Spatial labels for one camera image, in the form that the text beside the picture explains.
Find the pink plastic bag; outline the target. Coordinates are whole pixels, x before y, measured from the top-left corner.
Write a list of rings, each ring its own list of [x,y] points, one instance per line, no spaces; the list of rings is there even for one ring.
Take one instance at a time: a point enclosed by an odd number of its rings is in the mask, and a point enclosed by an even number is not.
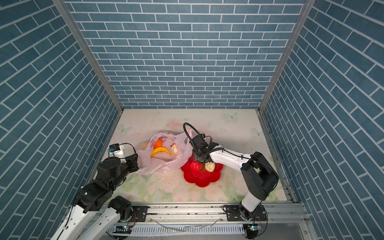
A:
[[[172,154],[169,156],[167,153],[158,153],[151,158],[151,153],[154,150],[155,142],[161,139],[163,146],[167,148]],[[188,135],[185,133],[175,135],[170,132],[156,133],[148,143],[145,150],[138,151],[139,170],[138,174],[150,175],[155,172],[168,173],[180,169],[192,156],[192,146],[188,142]],[[171,146],[177,145],[178,154],[173,154]]]

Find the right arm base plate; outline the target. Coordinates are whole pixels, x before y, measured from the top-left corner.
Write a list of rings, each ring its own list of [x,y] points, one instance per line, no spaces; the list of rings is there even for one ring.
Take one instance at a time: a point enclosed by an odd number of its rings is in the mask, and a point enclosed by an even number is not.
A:
[[[255,210],[249,212],[241,204],[239,205],[223,205],[222,210],[227,216],[229,222],[239,221],[267,221],[267,211],[263,205],[258,205]]]

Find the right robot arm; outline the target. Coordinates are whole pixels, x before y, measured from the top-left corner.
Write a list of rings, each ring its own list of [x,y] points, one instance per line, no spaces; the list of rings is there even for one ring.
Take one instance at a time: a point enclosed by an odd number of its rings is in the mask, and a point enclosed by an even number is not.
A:
[[[214,142],[208,144],[200,136],[189,138],[189,143],[193,147],[196,162],[222,164],[242,174],[248,192],[239,204],[239,211],[244,220],[253,218],[255,209],[279,182],[278,173],[264,155],[260,152],[241,154]]]

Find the orange fake tangerine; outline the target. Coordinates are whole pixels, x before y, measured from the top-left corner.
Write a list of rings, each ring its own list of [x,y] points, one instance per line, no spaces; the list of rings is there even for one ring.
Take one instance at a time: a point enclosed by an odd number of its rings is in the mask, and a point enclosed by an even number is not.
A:
[[[161,148],[163,146],[163,141],[161,139],[158,139],[154,144],[154,149]]]

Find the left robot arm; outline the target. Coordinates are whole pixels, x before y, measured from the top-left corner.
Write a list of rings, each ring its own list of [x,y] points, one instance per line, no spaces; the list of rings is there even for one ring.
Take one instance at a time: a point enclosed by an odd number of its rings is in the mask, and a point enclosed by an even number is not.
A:
[[[137,161],[138,154],[135,153],[125,158],[108,157],[100,162],[96,178],[76,195],[73,206],[52,239],[99,240],[117,222],[135,219],[137,214],[132,208],[132,203],[122,196],[117,196],[109,202],[107,209],[96,222],[83,231],[127,175],[139,170]]]

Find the yellow fake pepper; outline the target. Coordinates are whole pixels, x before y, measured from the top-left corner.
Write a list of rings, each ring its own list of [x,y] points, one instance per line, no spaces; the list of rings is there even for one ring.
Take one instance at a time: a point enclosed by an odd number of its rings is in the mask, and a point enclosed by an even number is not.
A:
[[[171,156],[172,154],[170,153],[170,151],[165,148],[165,147],[158,147],[158,148],[155,148],[152,153],[151,153],[151,158],[154,157],[156,154],[158,153],[167,153],[169,156]]]

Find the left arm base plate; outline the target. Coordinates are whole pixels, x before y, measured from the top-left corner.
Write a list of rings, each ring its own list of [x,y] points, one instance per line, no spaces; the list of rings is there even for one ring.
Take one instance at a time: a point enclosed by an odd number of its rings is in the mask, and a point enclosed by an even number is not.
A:
[[[146,221],[148,206],[132,206],[131,222],[143,223]]]

